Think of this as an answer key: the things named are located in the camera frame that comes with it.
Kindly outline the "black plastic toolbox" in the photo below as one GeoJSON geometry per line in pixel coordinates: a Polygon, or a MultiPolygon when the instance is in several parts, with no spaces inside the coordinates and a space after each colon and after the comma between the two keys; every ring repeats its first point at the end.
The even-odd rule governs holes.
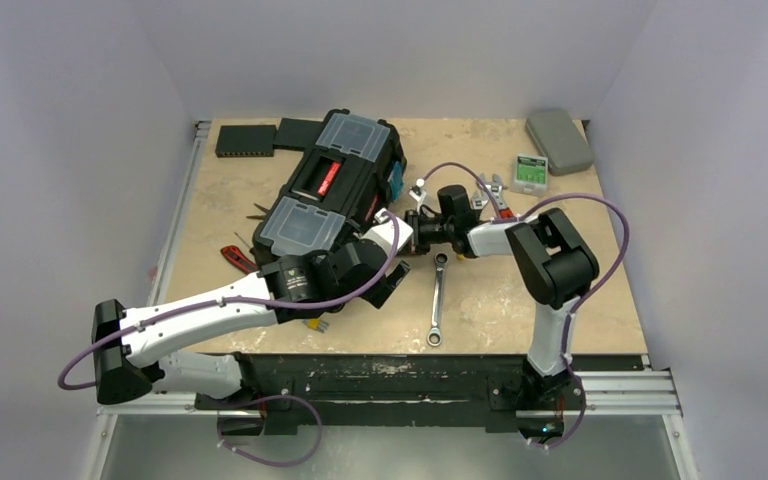
{"type": "Polygon", "coordinates": [[[361,236],[401,196],[407,166],[395,125],[329,111],[252,234],[255,262],[334,251],[361,236]]]}

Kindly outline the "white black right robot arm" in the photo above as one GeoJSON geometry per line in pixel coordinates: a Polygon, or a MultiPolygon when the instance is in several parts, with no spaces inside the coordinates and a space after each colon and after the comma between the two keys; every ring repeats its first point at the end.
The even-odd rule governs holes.
{"type": "Polygon", "coordinates": [[[556,399],[571,381],[570,347],[578,303],[600,273],[595,254],[567,215],[551,208],[529,220],[483,220],[461,185],[438,191],[440,209],[408,210],[413,229],[409,255],[448,244],[469,259],[510,255],[536,302],[531,345],[523,362],[518,397],[536,407],[556,399]]]}

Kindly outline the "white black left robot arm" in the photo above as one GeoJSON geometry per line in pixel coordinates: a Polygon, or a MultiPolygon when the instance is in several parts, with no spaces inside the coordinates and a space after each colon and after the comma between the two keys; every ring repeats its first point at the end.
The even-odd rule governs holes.
{"type": "Polygon", "coordinates": [[[356,298],[380,308],[409,268],[396,261],[405,238],[364,236],[334,252],[288,255],[242,279],[171,303],[127,308],[110,299],[93,312],[94,380],[101,405],[156,391],[183,391],[244,409],[258,382],[237,354],[210,355],[190,346],[250,328],[336,313],[356,298]]]}

